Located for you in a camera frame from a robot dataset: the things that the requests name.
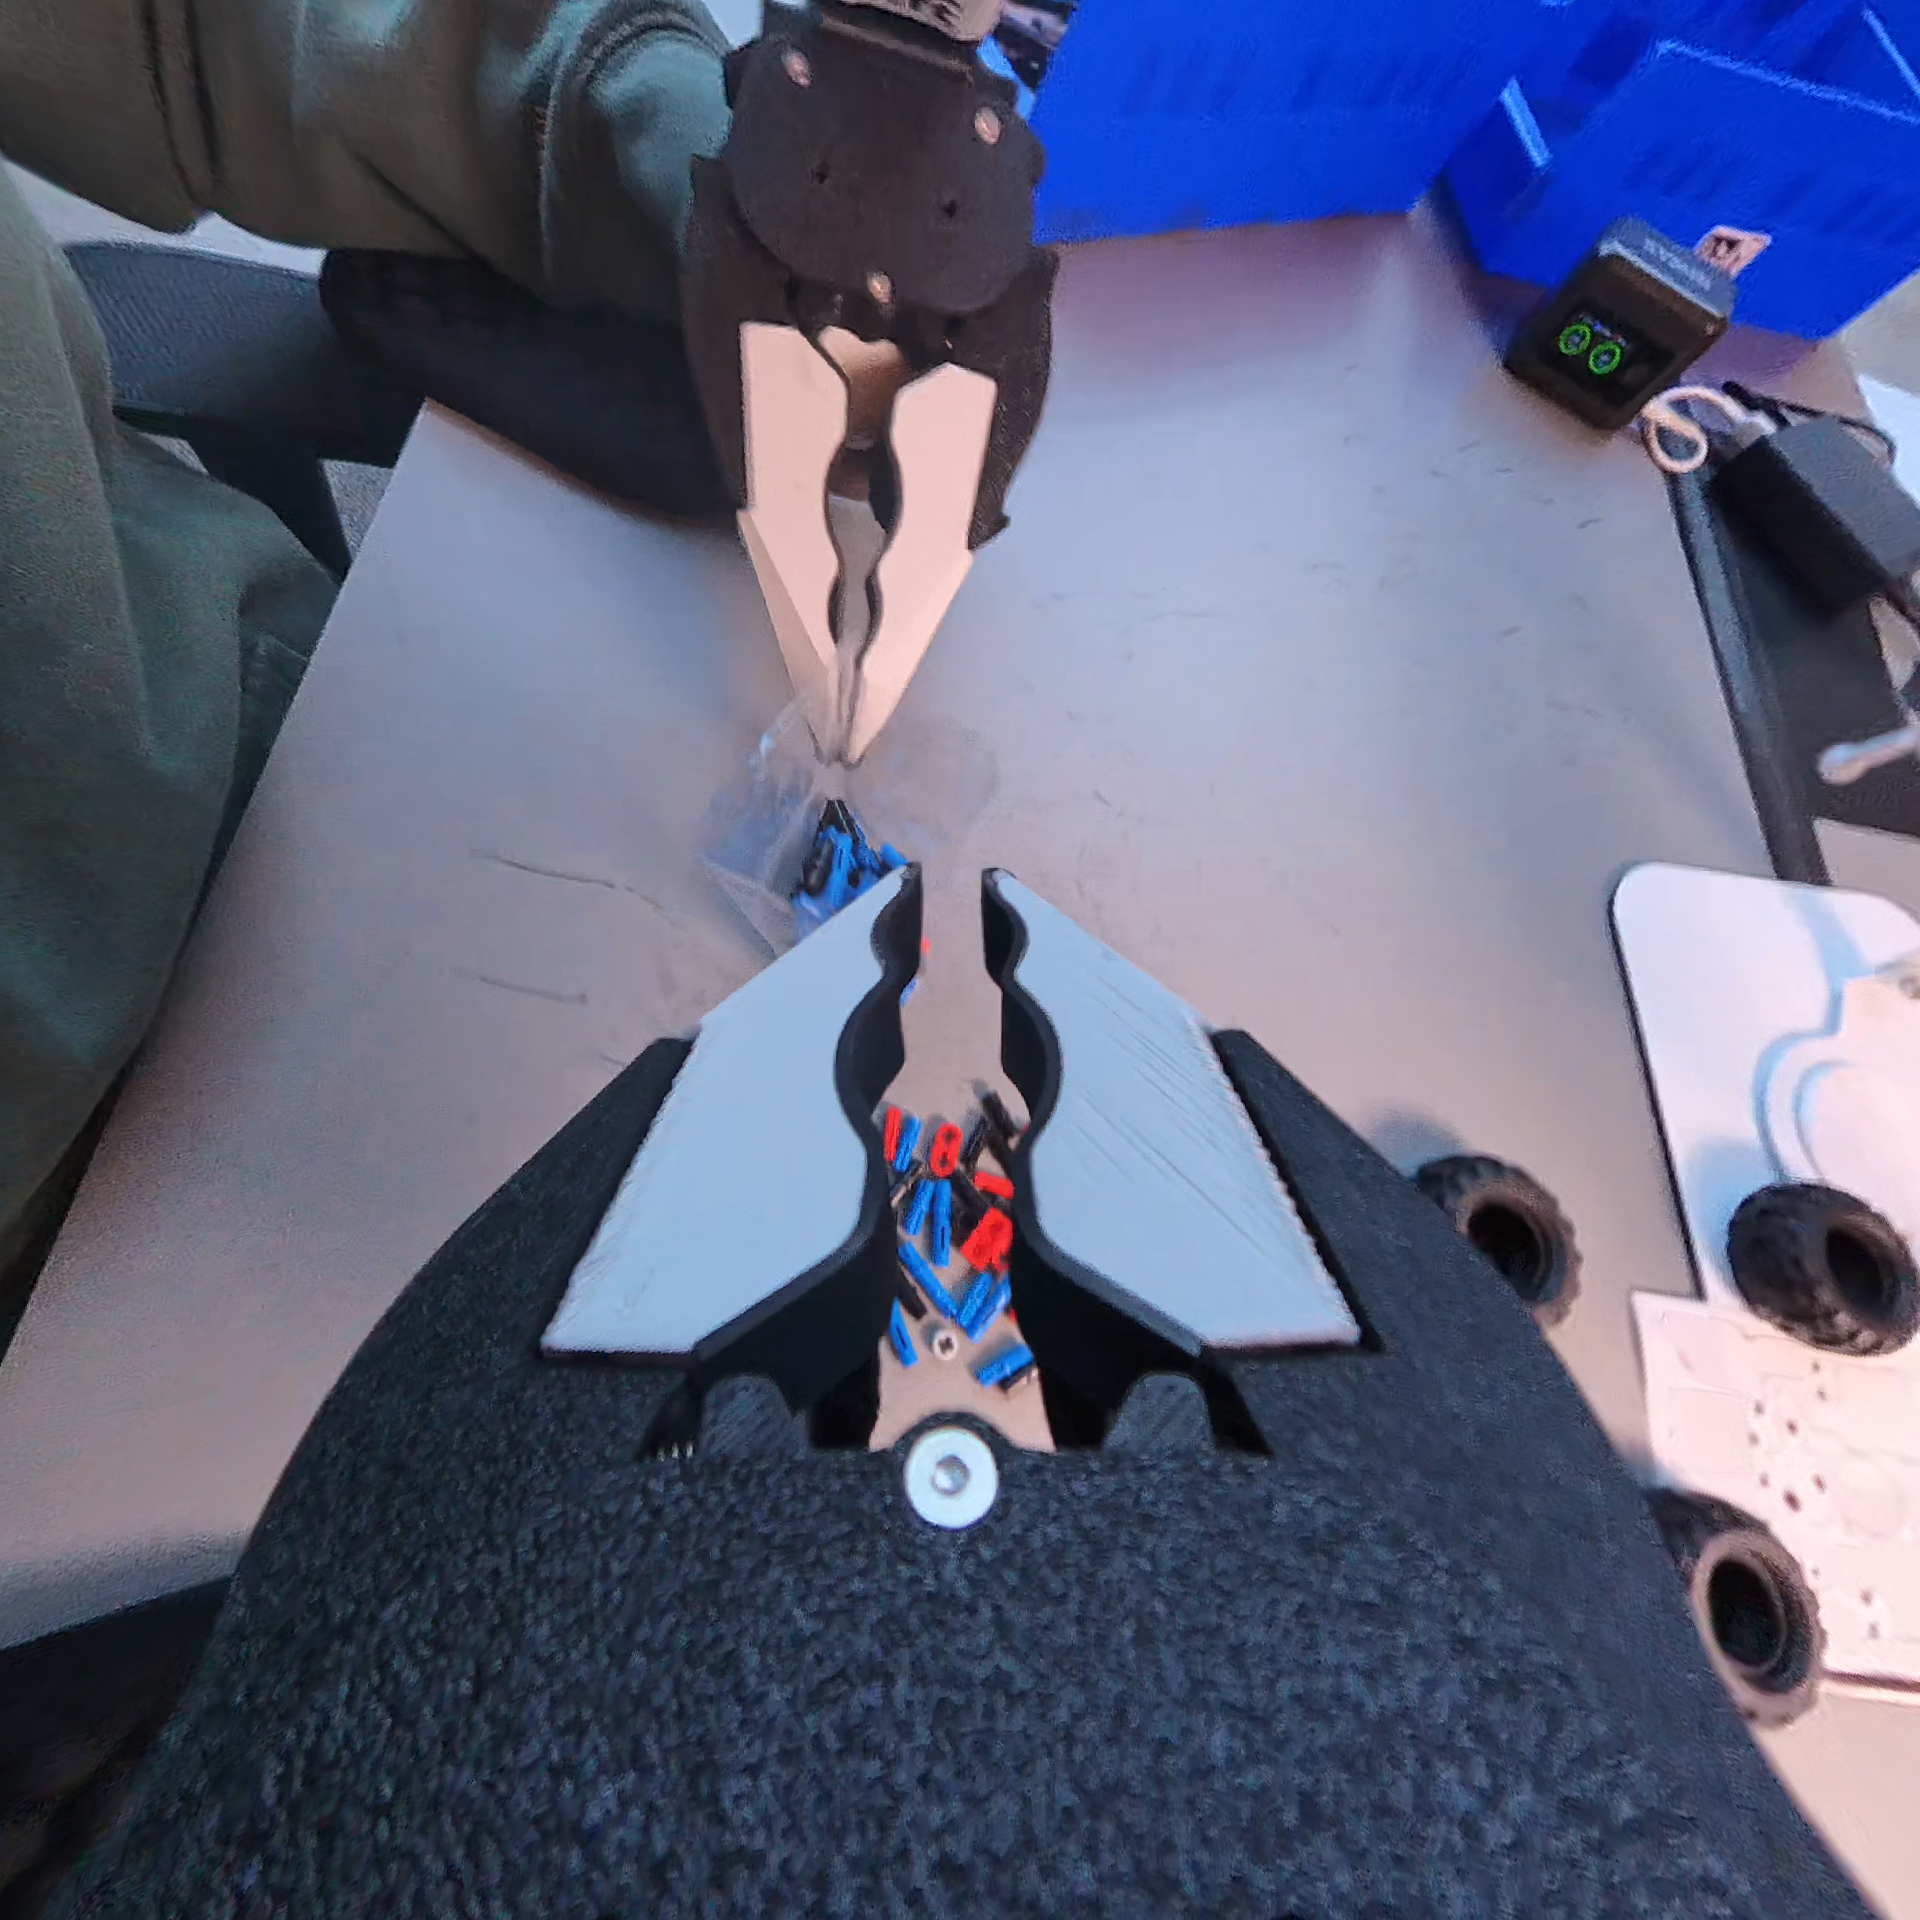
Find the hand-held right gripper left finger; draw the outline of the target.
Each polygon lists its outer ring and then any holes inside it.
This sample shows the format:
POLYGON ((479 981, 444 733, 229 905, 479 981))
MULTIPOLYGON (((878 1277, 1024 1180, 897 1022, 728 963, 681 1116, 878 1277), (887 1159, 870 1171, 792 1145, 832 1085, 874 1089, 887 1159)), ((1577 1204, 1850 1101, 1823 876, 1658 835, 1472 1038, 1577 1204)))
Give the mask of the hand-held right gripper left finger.
POLYGON ((698 1022, 541 1333, 545 1357, 857 1367, 896 1296, 878 1109, 904 1063, 918 871, 698 1022))

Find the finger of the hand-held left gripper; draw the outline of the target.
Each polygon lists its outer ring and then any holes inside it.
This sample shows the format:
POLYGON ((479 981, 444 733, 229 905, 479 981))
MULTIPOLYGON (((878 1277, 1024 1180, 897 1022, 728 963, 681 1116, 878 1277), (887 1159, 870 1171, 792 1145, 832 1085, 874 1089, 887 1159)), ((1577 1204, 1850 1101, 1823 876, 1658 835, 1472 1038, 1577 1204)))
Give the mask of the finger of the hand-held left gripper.
POLYGON ((844 553, 832 475, 880 422, 880 344, 846 327, 810 339, 766 320, 738 328, 745 503, 735 523, 818 753, 857 740, 857 644, 844 637, 844 553))
POLYGON ((870 571, 870 628, 855 661, 855 761, 894 718, 969 576, 993 403, 993 381, 967 368, 933 368, 896 395, 887 437, 896 510, 870 571))

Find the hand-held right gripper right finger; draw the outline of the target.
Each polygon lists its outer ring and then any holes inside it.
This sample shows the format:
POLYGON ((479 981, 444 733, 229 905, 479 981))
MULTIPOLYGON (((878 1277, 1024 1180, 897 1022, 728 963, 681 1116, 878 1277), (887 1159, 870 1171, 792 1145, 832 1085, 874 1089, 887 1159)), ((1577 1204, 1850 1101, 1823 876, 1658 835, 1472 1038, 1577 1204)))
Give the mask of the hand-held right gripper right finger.
POLYGON ((1039 1357, 1361 1341, 1214 1029, 1007 871, 984 872, 1012 1151, 1016 1321, 1039 1357))

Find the large pile of toy pins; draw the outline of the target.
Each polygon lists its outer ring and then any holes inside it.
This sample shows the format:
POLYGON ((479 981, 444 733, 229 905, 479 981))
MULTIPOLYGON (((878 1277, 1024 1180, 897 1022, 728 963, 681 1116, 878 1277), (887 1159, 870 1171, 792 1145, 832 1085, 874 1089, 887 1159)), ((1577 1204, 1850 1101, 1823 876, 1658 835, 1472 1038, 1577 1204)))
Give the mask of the large pile of toy pins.
POLYGON ((990 1081, 961 1110, 884 1101, 874 1120, 894 1245, 880 1379, 1015 1401, 1039 1379, 1012 1300, 1024 1120, 990 1081))

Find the small cluster of toy pins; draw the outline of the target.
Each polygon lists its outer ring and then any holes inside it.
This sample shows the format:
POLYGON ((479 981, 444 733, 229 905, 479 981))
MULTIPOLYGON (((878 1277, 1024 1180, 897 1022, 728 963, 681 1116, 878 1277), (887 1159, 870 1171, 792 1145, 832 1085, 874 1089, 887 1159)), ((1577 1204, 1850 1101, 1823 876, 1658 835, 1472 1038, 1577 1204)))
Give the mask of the small cluster of toy pins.
POLYGON ((880 879, 906 867, 904 855, 873 840, 852 806, 830 797, 800 860, 790 916, 800 937, 833 918, 880 879))

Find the black toy tyre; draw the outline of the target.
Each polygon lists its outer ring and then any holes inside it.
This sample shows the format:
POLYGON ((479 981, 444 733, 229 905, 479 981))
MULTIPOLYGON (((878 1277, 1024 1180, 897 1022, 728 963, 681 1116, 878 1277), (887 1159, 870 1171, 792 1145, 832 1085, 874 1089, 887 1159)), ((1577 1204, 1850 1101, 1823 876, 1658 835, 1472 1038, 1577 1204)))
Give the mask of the black toy tyre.
POLYGON ((1916 1340, 1913 1249, 1846 1190, 1756 1189, 1733 1214, 1725 1254, 1746 1307, 1817 1351, 1882 1357, 1916 1340))
POLYGON ((1761 1520, 1736 1504, 1648 1489, 1696 1632, 1742 1717, 1782 1728, 1817 1703, 1826 1635, 1807 1573, 1761 1520))
POLYGON ((1478 1155, 1429 1159, 1409 1181, 1511 1286, 1536 1328, 1567 1321, 1581 1267, 1577 1236, 1543 1183, 1511 1161, 1478 1155))

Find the clear plastic bag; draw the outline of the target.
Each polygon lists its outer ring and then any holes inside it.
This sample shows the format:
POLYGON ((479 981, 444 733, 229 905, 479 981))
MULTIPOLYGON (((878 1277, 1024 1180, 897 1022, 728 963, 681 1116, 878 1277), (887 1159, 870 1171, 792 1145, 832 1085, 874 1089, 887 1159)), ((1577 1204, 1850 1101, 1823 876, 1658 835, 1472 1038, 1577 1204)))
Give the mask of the clear plastic bag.
POLYGON ((807 940, 794 931, 789 899, 830 797, 846 800, 866 835, 897 847, 906 867, 928 860, 924 832, 906 822, 896 784, 869 766, 828 758, 802 702, 789 700, 713 796, 698 835, 703 876, 766 958, 785 955, 807 940))

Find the grey desk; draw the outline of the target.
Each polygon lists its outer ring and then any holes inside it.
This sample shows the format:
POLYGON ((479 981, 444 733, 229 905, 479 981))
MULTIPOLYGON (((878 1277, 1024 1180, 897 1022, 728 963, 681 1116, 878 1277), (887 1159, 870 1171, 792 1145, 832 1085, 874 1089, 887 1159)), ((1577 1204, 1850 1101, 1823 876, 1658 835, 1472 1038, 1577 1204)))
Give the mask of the grey desk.
POLYGON ((1430 216, 1072 247, 1045 419, 880 744, 913 1109, 984 872, 1176 992, 1351 1351, 1039 1357, 940 1532, 775 1367, 543 1357, 698 1022, 785 702, 741 540, 425 407, 5 1357, 16 1646, 170 1721, 49 1916, 1916 1916, 1916 1707, 1728 1703, 1641 1489, 1692 1286, 1615 966, 1761 878, 1663 481, 1430 216), (1409 1181, 1567 1214, 1543 1333, 1409 1181))

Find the white desk lamp stand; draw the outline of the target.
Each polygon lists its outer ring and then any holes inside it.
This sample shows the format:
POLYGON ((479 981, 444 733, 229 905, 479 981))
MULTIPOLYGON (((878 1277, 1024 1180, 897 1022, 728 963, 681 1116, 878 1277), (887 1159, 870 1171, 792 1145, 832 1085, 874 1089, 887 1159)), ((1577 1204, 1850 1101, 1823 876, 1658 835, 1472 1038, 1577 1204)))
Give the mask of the white desk lamp stand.
POLYGON ((1916 916, 1644 861, 1612 924, 1703 1293, 1735 1296, 1725 1235, 1761 1185, 1838 1189, 1916 1243, 1916 916))

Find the black desk mat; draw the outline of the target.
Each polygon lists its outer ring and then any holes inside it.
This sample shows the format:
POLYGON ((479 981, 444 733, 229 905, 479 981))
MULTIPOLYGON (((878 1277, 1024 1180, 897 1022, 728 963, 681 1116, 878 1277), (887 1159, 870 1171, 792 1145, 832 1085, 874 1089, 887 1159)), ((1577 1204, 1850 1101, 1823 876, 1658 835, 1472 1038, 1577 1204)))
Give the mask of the black desk mat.
POLYGON ((1913 758, 1849 784, 1817 772, 1823 749, 1881 735, 1900 718, 1870 609, 1817 609, 1698 470, 1669 478, 1665 493, 1759 821, 1765 871, 1830 881, 1821 822, 1882 832, 1913 847, 1913 758))

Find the blue storage bin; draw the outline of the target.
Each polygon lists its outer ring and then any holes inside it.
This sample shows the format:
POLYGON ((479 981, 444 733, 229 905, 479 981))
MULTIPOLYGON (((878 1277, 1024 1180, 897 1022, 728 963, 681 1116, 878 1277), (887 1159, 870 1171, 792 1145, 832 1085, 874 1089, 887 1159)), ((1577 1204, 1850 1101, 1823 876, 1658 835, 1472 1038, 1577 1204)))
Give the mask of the blue storage bin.
POLYGON ((1442 182, 1484 270, 1570 273, 1613 220, 1759 233, 1744 324, 1823 340, 1916 273, 1916 3, 1545 4, 1442 182))
POLYGON ((1549 30, 1536 3, 1078 4, 1028 124, 1057 245, 1408 209, 1549 30))

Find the black chair seat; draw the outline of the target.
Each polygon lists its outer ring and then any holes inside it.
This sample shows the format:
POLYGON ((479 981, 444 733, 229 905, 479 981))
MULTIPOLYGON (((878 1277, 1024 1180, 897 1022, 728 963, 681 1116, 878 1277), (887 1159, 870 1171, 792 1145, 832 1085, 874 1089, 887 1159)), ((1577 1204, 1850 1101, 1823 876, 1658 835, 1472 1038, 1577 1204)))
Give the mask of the black chair seat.
POLYGON ((190 446, 343 577, 326 463, 393 469, 418 385, 337 336, 312 276, 170 247, 84 241, 63 256, 102 327, 113 413, 190 446))

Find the white sticker sheet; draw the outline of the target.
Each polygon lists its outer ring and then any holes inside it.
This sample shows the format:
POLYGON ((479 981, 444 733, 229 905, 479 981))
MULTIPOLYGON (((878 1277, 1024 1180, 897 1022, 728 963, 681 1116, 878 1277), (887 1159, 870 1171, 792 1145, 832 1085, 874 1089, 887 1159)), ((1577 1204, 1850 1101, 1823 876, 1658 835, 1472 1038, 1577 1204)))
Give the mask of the white sticker sheet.
POLYGON ((1736 1504, 1797 1557, 1829 1671, 1917 1683, 1917 1360, 1810 1349, 1749 1311, 1632 1297, 1655 1472, 1736 1504))

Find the black charger with green display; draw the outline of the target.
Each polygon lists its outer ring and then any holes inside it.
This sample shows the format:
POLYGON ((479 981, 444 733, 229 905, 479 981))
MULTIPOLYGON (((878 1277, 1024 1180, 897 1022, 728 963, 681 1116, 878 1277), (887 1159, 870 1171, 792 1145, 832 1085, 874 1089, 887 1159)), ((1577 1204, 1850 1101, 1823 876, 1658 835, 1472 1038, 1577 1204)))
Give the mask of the black charger with green display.
POLYGON ((1639 216, 1606 223, 1524 318, 1504 373, 1583 425, 1613 432, 1725 333, 1736 276, 1639 216))

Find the black power adapter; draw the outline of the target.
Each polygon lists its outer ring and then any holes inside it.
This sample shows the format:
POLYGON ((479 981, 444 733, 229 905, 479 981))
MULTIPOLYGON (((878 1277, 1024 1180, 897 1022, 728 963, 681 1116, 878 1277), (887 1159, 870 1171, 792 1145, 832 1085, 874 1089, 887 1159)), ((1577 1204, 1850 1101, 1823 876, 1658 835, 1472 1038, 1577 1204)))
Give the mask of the black power adapter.
POLYGON ((1807 609, 1881 601, 1916 621, 1917 507, 1849 422, 1806 416, 1759 433, 1719 463, 1714 492, 1807 609))

